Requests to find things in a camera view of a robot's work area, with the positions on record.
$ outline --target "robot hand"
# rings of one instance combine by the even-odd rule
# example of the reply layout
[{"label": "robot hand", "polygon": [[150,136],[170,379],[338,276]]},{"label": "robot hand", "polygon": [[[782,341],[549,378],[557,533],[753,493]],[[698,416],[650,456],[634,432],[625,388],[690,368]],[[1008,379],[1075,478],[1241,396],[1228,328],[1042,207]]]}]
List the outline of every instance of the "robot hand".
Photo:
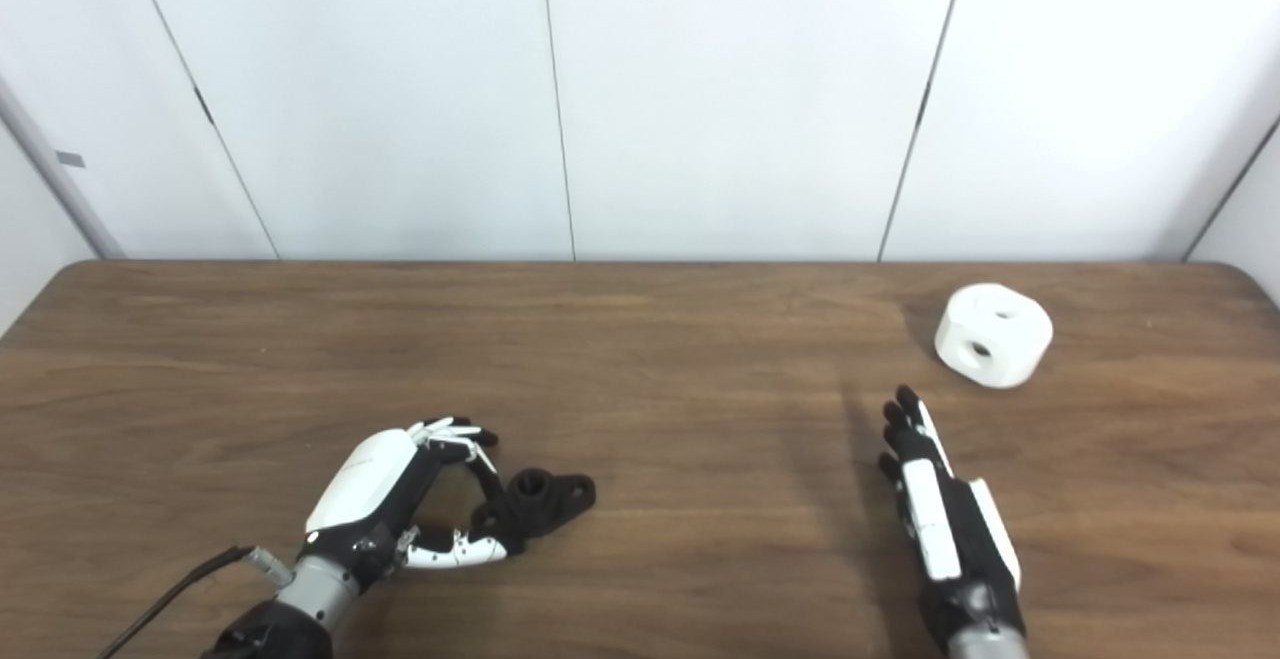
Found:
[{"label": "robot hand", "polygon": [[[504,494],[485,454],[497,444],[498,436],[462,417],[416,422],[361,441],[307,518],[300,559],[329,559],[349,571],[364,592],[401,567],[448,569],[520,554],[525,540],[594,504],[590,477],[552,477],[541,470],[521,472]],[[413,526],[435,476],[457,463],[466,463],[484,490],[485,504],[472,514],[475,528]]]},{"label": "robot hand", "polygon": [[[228,558],[248,559],[280,591],[236,619],[202,656],[330,659],[332,633],[343,614],[398,568],[448,569],[497,562],[520,554],[526,540],[552,532],[595,503],[590,477],[557,477],[541,470],[520,472],[503,491],[485,454],[485,448],[495,444],[498,436],[461,417],[416,422],[361,441],[307,517],[306,540],[293,568],[259,549],[234,548],[215,558],[216,566]],[[484,490],[485,503],[472,513],[475,528],[470,531],[413,523],[431,482],[448,464],[466,464]],[[110,656],[154,612],[100,659]]]},{"label": "robot hand", "polygon": [[1021,569],[987,482],[955,477],[910,386],[897,389],[884,418],[893,454],[882,454],[879,467],[923,568],[920,612],[931,636],[951,659],[1027,659]]}]

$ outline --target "black cable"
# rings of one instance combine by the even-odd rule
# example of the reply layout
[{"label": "black cable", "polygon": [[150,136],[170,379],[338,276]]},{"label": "black cable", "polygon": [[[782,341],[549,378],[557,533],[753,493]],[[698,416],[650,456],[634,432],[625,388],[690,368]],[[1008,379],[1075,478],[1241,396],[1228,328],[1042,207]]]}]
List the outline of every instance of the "black cable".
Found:
[{"label": "black cable", "polygon": [[109,659],[110,655],[119,651],[122,646],[124,646],[129,640],[132,640],[136,633],[142,631],[142,627],[147,626],[147,623],[151,623],[151,619],[155,619],[156,614],[164,612],[164,608],[168,607],[170,601],[178,599],[178,595],[182,594],[184,590],[187,590],[188,586],[207,577],[210,573],[214,573],[218,569],[227,567],[228,564],[234,564],[236,562],[239,562],[244,557],[248,557],[248,554],[252,550],[253,550],[252,546],[232,546],[227,552],[223,552],[216,557],[211,557],[207,562],[200,564],[198,567],[188,572],[187,576],[182,578],[182,581],[173,585],[173,587],[169,591],[165,591],[164,595],[160,596],[160,599],[156,599],[156,603],[152,604],[150,609],[147,609],[146,612],[142,613],[141,617],[134,619],[134,622],[129,624],[129,628],[120,632],[120,636],[115,637],[115,640],[113,640],[111,644],[106,645],[106,649],[99,651],[97,656],[95,656],[93,659]]}]

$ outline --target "wood grain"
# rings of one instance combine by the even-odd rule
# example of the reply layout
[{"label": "wood grain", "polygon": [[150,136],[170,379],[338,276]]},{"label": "wood grain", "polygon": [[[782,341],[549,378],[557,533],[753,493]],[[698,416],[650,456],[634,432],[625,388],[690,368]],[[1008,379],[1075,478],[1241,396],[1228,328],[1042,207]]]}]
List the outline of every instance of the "wood grain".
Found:
[{"label": "wood grain", "polygon": [[[1053,317],[1025,386],[933,357],[969,282]],[[77,264],[0,340],[0,654],[91,656],[215,550],[292,555],[356,441],[461,413],[599,505],[376,587],[339,656],[933,656],[873,466],[910,383],[992,482],[1037,659],[1276,656],[1277,320],[1208,264]],[[122,655],[268,594],[225,571]]]}]

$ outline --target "hole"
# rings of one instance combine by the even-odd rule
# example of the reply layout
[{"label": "hole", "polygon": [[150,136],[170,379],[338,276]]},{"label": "hole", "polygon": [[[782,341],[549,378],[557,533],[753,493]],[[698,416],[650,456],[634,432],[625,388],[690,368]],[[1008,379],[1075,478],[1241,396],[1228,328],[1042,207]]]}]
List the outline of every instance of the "hole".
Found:
[{"label": "hole", "polygon": [[525,496],[538,496],[547,491],[548,477],[543,472],[525,472],[516,480],[516,489]]}]

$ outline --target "white wall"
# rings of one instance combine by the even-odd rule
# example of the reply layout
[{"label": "white wall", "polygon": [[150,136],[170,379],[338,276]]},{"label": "white wall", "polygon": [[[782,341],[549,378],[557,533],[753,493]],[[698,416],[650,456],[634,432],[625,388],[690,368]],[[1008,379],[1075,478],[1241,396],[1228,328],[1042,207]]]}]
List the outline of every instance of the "white wall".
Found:
[{"label": "white wall", "polygon": [[950,0],[549,0],[580,258],[876,258]]},{"label": "white wall", "polygon": [[1280,115],[1280,0],[956,0],[918,131],[948,0],[157,3],[0,0],[131,257],[1179,258]]},{"label": "white wall", "polygon": [[157,0],[283,258],[572,258],[545,0]]},{"label": "white wall", "polygon": [[1280,132],[1213,218],[1192,261],[1242,267],[1280,305]]},{"label": "white wall", "polygon": [[1276,115],[1280,0],[956,0],[883,258],[1180,258]]},{"label": "white wall", "polygon": [[0,0],[0,77],[132,258],[274,258],[151,0]]},{"label": "white wall", "polygon": [[93,251],[0,123],[0,335],[68,264]]}]

